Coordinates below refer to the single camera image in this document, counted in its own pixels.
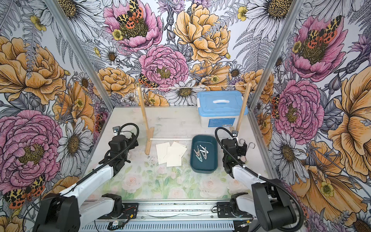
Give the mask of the grey clothespin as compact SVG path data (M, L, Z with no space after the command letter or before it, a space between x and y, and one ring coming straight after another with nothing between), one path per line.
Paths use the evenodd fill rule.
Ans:
M207 150L206 147L203 147L202 145L199 145L199 147L201 148L201 151L204 153L204 154L208 154L209 151Z

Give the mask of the teal clothespin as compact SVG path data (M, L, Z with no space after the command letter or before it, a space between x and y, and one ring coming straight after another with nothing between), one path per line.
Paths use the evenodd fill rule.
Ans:
M196 158L199 160L199 162L203 162L203 158L200 154L196 154Z

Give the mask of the pink clothespin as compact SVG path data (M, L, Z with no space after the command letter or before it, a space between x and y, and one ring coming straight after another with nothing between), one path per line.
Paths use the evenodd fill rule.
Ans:
M199 149L197 149L197 150L193 149L193 151L194 151L195 155L198 157L198 159L201 158L201 155L199 153Z

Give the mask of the white postcard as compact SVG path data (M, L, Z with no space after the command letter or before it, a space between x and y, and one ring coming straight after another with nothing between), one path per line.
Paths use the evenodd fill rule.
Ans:
M180 158L182 158L185 152L187 151L187 148L179 148L179 147L173 147L173 148L175 148L175 153Z
M178 142L176 142L176 141L174 141L174 142L172 143L172 147L186 148L185 145L182 145L182 144L180 144L180 143L178 143Z
M175 148L167 148L167 167L177 167L182 165L182 158L178 157L175 153Z
M167 156L167 148L169 146L170 146L169 142L156 145L158 164L164 164L167 162L166 156Z

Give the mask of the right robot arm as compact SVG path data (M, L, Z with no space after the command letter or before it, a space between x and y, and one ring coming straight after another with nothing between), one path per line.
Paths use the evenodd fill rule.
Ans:
M252 195L238 193L231 198L231 211L235 215L248 213L257 218L260 226L270 231L283 230L297 222L297 215L289 194L278 188L277 179L264 180L248 169L239 159L246 152L247 144L239 146L236 139L222 139L223 167L233 179L248 187Z

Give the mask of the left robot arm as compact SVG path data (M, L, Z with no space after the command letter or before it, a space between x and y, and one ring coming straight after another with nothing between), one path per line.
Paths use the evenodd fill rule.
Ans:
M40 203L33 231L77 232L102 216L120 217L124 212L121 196L104 194L91 203L87 199L120 172L128 162L129 150L138 146L137 138L135 134L130 139L114 136L109 142L110 150L92 172L59 193L47 194Z

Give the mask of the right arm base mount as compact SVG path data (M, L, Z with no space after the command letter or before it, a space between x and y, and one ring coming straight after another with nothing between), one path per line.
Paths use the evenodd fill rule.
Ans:
M236 204L230 202L217 202L216 213L218 218L252 218L249 213L237 209Z

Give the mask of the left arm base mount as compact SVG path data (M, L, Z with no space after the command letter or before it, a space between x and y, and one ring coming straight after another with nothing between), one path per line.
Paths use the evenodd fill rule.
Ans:
M122 203L122 206L114 207L113 211L99 219L135 219L137 217L138 203Z

